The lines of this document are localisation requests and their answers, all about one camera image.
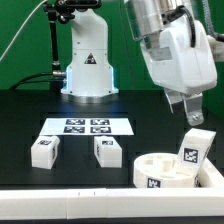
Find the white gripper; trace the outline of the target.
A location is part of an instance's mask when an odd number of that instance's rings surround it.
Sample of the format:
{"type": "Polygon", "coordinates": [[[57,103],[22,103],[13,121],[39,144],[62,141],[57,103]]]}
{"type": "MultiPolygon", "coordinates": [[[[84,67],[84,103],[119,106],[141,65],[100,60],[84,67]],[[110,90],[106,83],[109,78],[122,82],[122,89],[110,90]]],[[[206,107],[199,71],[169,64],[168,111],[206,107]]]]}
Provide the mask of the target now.
{"type": "Polygon", "coordinates": [[[184,111],[191,126],[203,123],[202,94],[217,84],[217,71],[203,25],[195,20],[196,46],[190,46],[190,28],[185,16],[172,22],[158,38],[159,46],[141,43],[152,81],[164,90],[173,114],[184,111]]]}

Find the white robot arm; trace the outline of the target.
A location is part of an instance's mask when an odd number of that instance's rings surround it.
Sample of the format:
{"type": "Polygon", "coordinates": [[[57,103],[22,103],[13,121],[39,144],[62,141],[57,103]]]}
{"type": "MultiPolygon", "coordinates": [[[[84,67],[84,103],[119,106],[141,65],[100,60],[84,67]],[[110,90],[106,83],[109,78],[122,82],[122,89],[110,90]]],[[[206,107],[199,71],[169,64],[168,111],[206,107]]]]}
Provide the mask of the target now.
{"type": "MultiPolygon", "coordinates": [[[[100,1],[67,0],[72,16],[72,61],[62,92],[82,102],[116,94],[108,63],[108,27],[94,13],[100,1]]],[[[172,112],[183,110],[192,126],[204,121],[202,93],[216,86],[215,63],[224,61],[224,34],[214,31],[208,0],[205,21],[194,18],[191,0],[124,0],[133,38],[152,81],[162,87],[172,112]]]]}

